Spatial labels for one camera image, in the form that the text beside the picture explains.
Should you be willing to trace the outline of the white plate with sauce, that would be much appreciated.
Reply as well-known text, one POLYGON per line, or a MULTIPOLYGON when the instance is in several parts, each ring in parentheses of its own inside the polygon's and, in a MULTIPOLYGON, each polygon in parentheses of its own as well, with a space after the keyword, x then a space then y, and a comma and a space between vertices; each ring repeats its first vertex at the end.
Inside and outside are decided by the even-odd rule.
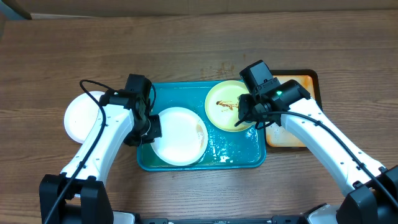
POLYGON ((193 111, 171 107, 159 113, 162 136, 150 145, 155 154, 173 166, 189 166, 204 155, 208 131, 203 120, 193 111))

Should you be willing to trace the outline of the pale pink plate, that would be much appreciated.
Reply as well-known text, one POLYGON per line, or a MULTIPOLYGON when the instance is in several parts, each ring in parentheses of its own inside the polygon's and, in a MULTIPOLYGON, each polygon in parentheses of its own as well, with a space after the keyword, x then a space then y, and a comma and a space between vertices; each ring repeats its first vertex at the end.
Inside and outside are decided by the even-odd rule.
POLYGON ((99 106, 83 93, 76 97, 67 107, 63 124, 68 136, 83 144, 100 113, 99 106))

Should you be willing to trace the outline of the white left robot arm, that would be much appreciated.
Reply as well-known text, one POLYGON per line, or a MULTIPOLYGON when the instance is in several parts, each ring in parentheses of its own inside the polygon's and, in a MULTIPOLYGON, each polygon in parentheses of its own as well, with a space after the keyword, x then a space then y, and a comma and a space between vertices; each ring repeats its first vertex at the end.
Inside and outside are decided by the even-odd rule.
POLYGON ((94 102, 98 116, 81 148, 59 175, 40 183, 43 223, 134 223, 133 214, 113 211, 105 182, 122 144, 160 137, 159 116, 150 114, 146 91, 108 90, 94 102))

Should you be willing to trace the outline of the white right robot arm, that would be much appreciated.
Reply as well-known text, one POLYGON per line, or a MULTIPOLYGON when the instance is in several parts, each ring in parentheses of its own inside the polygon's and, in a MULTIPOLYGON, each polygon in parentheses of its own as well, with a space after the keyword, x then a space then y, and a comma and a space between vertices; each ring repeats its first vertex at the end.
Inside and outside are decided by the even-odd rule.
POLYGON ((292 133, 328 170, 345 199, 320 205, 302 223, 397 223, 397 168, 387 169, 350 141, 295 80, 244 83, 239 121, 277 124, 292 133))

